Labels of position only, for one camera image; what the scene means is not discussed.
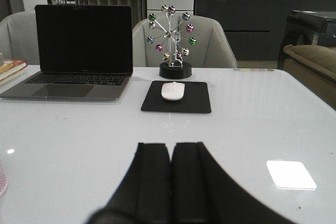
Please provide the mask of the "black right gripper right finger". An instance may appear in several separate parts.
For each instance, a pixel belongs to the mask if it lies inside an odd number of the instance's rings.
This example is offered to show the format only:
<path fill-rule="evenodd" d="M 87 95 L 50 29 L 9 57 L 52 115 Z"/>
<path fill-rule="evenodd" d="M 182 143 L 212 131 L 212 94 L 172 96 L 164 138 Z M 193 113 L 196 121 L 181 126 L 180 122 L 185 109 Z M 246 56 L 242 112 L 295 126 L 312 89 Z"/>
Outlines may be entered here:
<path fill-rule="evenodd" d="M 204 143 L 178 143 L 172 157 L 175 223 L 291 223 L 238 185 Z"/>

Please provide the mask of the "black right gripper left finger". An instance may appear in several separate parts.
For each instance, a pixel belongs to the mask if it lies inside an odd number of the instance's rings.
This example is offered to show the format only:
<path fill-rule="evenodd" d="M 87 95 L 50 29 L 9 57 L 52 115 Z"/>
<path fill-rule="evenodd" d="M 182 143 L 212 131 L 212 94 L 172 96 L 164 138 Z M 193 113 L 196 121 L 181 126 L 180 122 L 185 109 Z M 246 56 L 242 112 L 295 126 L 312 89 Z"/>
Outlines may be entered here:
<path fill-rule="evenodd" d="M 162 143 L 139 143 L 122 182 L 89 223 L 169 223 L 170 158 Z"/>

